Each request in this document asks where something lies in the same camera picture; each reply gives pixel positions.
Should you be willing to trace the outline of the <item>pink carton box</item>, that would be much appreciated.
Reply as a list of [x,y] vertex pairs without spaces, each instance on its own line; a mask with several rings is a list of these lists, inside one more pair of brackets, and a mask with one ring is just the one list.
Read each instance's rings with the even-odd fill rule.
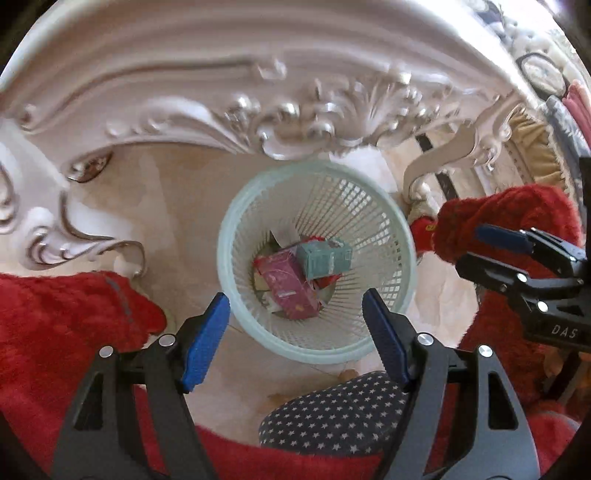
[[256,254],[252,266],[285,318],[307,320],[322,311],[322,300],[297,260],[297,245],[277,251],[266,246]]

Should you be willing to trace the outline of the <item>star patterned navy cushion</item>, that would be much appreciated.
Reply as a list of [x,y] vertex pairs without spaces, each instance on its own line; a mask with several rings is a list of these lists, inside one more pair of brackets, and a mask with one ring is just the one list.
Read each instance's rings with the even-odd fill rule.
[[304,455],[378,454],[394,440],[409,399],[387,373],[366,373],[277,407],[259,425],[259,444]]

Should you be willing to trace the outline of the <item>light green mesh wastebasket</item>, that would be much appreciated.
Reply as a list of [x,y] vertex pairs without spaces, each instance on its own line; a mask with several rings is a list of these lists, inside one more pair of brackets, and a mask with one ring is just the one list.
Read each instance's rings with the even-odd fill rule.
[[329,161],[260,172],[221,222],[217,273],[238,324],[277,355],[312,365],[374,348],[363,294],[405,312],[417,257],[404,213],[369,177]]

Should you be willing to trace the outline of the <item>teal carton box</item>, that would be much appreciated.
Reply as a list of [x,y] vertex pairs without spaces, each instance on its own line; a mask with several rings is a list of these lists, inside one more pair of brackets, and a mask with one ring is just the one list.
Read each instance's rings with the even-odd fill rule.
[[352,268],[353,248],[339,239],[301,243],[295,255],[307,280],[339,275]]

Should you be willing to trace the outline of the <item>gold fringed cushion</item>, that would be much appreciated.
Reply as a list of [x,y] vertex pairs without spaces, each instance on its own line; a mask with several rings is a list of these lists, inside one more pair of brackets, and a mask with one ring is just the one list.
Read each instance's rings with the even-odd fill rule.
[[548,185],[569,192],[562,155],[557,151],[550,126],[525,110],[514,112],[506,143],[524,182]]

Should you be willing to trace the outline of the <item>ornate white carved table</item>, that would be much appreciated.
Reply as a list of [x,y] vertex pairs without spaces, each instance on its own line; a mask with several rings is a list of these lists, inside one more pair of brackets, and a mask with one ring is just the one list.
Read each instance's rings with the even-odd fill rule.
[[1,231],[30,270],[141,240],[74,200],[121,147],[186,144],[296,160],[460,133],[404,177],[497,158],[536,96],[462,1],[58,1],[1,74]]

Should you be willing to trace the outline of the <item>red fuzzy right sleeve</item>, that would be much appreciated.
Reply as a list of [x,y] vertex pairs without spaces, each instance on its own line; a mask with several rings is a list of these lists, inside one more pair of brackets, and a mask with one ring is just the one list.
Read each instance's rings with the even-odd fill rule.
[[[489,197],[450,200],[437,214],[416,215],[411,231],[419,252],[432,251],[451,264],[473,252],[525,270],[533,278],[550,276],[547,268],[525,255],[479,241],[476,229],[482,224],[510,230],[534,227],[576,246],[582,243],[579,214],[570,199],[557,188],[537,184]],[[492,291],[485,293],[459,347],[472,351],[481,344],[495,351],[508,374],[526,412],[540,469],[547,472],[573,439],[585,410],[542,398],[544,381],[562,369],[562,355],[555,347],[525,340],[519,316]]]

